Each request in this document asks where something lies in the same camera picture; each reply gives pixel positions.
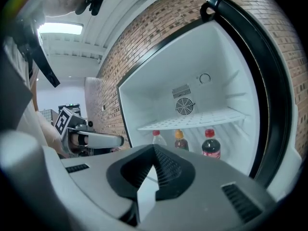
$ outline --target brick wall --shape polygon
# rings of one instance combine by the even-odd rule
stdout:
[[[298,105],[296,149],[304,156],[308,148],[307,60],[292,25],[273,0],[233,0],[254,14],[272,34],[287,61]],[[87,78],[85,96],[88,118],[98,132],[125,137],[129,148],[116,84],[153,46],[184,25],[200,18],[205,0],[158,0],[125,29],[106,57],[97,78]]]

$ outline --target ceiling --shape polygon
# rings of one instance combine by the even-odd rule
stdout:
[[[104,0],[97,16],[82,15],[46,18],[47,22],[82,24],[81,35],[42,34],[43,47],[52,69],[61,80],[96,77],[111,47],[130,22],[156,0]],[[39,75],[40,85],[48,82]]]

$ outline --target white wall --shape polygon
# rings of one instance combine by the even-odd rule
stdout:
[[[60,80],[60,85],[54,88],[51,84],[46,84],[44,77],[39,77],[37,82],[38,109],[52,109],[58,112],[58,106],[70,103],[79,103],[81,116],[87,117],[84,78],[72,80]]]

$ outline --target red bottle cap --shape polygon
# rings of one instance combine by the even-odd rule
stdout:
[[[213,129],[207,129],[205,130],[205,136],[207,138],[212,138],[215,136],[215,131]]]
[[[160,131],[159,130],[153,130],[153,135],[154,136],[160,135]]]

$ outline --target dark liquid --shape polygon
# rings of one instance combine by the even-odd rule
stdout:
[[[188,142],[185,139],[176,140],[174,146],[176,148],[181,148],[181,149],[184,149],[186,151],[189,151],[189,149],[188,149]]]
[[[202,150],[207,153],[219,152],[220,143],[215,139],[208,139],[202,144]]]

